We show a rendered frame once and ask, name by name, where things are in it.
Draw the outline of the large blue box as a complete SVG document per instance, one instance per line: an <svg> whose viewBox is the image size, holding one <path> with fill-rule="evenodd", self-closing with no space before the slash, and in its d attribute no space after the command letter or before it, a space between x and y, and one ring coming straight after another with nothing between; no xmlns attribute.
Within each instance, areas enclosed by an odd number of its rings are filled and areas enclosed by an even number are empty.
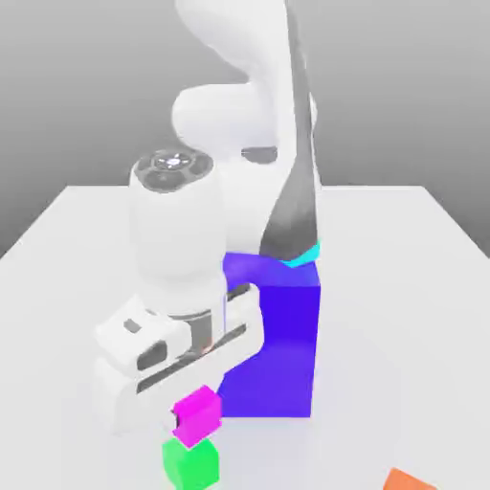
<svg viewBox="0 0 490 490"><path fill-rule="evenodd" d="M321 282L316 263L291 267L271 257L227 253L230 290L245 283L260 294L264 344L233 368L219 388L232 418L308 418L312 411Z"/></svg>

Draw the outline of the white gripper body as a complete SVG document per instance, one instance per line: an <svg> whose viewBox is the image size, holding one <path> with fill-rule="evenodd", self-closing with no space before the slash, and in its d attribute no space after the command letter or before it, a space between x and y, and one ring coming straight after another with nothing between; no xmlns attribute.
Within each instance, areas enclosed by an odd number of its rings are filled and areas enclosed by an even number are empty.
<svg viewBox="0 0 490 490"><path fill-rule="evenodd" d="M96 400L100 419L114 434L179 423L174 406L202 386L218 390L224 376L259 353L264 329L259 290L242 284L228 296L225 331L206 347L192 344L211 317L174 320L130 298L96 327Z"/></svg>

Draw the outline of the small magenta cube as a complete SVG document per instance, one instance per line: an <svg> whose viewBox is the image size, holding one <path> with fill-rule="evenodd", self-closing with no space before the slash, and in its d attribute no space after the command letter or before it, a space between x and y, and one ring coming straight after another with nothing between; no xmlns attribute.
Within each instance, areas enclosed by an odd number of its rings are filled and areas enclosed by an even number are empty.
<svg viewBox="0 0 490 490"><path fill-rule="evenodd" d="M177 419L172 433L188 449L221 426L222 400L208 386L178 401L172 411Z"/></svg>

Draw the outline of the small cyan cube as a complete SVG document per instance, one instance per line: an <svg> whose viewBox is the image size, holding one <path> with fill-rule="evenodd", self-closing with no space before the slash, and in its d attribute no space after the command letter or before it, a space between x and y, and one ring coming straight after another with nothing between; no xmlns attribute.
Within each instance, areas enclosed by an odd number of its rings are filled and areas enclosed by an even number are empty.
<svg viewBox="0 0 490 490"><path fill-rule="evenodd" d="M292 259L292 260L283 260L282 263L290 268L301 267L305 264L315 262L321 251L321 243L317 242L313 247L309 250L301 254L300 256Z"/></svg>

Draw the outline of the small green cube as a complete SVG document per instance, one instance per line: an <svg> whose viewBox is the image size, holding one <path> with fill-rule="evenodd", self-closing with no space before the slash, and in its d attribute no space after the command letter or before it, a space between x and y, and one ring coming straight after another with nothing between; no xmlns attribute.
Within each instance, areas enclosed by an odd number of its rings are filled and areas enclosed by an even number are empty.
<svg viewBox="0 0 490 490"><path fill-rule="evenodd" d="M219 453L206 438L188 449L173 438L162 445L163 466L175 490L206 490L220 479Z"/></svg>

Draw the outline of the large orange box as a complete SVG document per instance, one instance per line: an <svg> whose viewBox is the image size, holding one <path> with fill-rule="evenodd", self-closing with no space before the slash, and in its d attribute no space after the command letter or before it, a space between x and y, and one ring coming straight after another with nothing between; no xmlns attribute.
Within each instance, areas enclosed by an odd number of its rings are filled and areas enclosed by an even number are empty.
<svg viewBox="0 0 490 490"><path fill-rule="evenodd" d="M384 482L383 490L437 490L437 488L404 471L391 468Z"/></svg>

